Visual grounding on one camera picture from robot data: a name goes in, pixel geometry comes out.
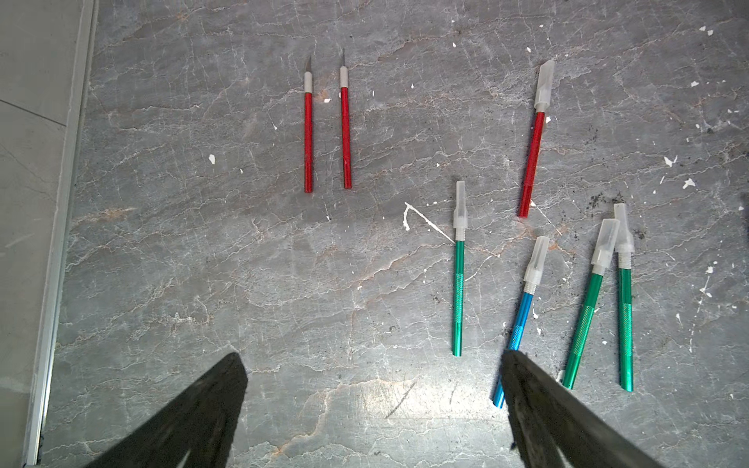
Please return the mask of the green carving knife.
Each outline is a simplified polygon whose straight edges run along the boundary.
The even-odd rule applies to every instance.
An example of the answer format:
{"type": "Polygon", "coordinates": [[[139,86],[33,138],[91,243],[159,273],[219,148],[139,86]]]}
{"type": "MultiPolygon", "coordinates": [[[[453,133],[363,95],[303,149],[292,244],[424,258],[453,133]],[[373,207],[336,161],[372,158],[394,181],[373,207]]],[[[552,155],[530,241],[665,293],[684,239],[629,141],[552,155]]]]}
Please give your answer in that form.
{"type": "Polygon", "coordinates": [[[612,257],[614,256],[614,246],[616,245],[618,230],[618,220],[615,220],[614,218],[605,218],[602,221],[591,259],[592,269],[587,284],[585,299],[583,300],[583,305],[579,314],[579,321],[577,321],[577,326],[575,327],[572,348],[565,368],[563,386],[569,390],[573,389],[575,380],[577,379],[577,372],[579,371],[587,335],[596,310],[604,274],[610,267],[612,257]]]}
{"type": "Polygon", "coordinates": [[[465,181],[456,183],[456,208],[454,209],[454,241],[456,263],[454,264],[454,329],[453,355],[462,355],[463,299],[464,299],[464,253],[467,222],[467,197],[465,181]]]}
{"type": "Polygon", "coordinates": [[[614,205],[614,218],[619,221],[616,237],[618,254],[618,336],[619,336],[619,383],[627,392],[634,388],[633,340],[632,340],[632,255],[634,236],[627,221],[626,204],[614,205]]]}

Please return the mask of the red carving knife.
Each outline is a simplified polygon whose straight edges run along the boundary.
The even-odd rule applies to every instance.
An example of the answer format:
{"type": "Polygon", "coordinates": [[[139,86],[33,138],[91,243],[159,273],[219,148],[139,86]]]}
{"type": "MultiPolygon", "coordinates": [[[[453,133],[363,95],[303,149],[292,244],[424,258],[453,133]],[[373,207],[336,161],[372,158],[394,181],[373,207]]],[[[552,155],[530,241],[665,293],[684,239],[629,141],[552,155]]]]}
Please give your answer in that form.
{"type": "Polygon", "coordinates": [[[345,63],[345,49],[341,50],[339,84],[341,84],[341,149],[343,150],[343,183],[345,189],[351,189],[353,187],[353,179],[348,99],[349,76],[348,68],[345,63]]]}
{"type": "Polygon", "coordinates": [[[304,72],[304,192],[312,193],[313,175],[313,75],[312,56],[309,56],[304,72]]]}
{"type": "Polygon", "coordinates": [[[536,98],[534,99],[534,126],[532,127],[532,139],[529,147],[526,173],[524,176],[518,212],[520,218],[526,218],[529,215],[532,201],[532,190],[534,189],[534,177],[536,176],[536,166],[538,165],[538,156],[540,156],[540,143],[545,115],[551,103],[555,66],[555,60],[548,60],[540,66],[540,73],[538,74],[536,98]]]}

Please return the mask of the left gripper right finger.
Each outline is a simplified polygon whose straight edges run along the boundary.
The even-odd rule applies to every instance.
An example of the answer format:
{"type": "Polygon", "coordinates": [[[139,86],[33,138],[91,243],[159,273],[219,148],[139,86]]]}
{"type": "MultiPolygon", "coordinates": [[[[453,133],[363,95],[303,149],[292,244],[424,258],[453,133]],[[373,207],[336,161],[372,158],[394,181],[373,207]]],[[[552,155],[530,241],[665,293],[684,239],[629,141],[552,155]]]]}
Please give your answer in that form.
{"type": "Polygon", "coordinates": [[[527,467],[659,467],[520,351],[501,355],[514,442],[527,467]]]}

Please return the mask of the blue carving knife middle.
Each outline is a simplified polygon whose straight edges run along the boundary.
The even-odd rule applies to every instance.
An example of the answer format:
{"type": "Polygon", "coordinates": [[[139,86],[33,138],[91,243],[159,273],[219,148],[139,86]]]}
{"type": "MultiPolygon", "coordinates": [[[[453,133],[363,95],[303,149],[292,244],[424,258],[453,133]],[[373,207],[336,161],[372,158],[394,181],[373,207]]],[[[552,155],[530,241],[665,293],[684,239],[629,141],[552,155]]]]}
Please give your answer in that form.
{"type": "Polygon", "coordinates": [[[524,288],[520,305],[513,324],[512,333],[509,337],[507,350],[516,351],[520,348],[526,323],[534,300],[534,293],[541,282],[544,271],[544,263],[549,248],[550,239],[547,236],[536,238],[534,251],[526,268],[524,275],[524,288]]]}

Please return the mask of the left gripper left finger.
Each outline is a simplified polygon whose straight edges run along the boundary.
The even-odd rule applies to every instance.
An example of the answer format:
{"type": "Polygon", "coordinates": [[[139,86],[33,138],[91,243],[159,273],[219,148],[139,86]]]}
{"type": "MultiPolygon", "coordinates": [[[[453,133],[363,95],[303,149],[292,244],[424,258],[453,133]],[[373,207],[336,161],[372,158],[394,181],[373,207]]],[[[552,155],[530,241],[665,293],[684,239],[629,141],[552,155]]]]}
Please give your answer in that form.
{"type": "Polygon", "coordinates": [[[238,353],[227,354],[90,467],[224,467],[248,377],[238,353]]]}

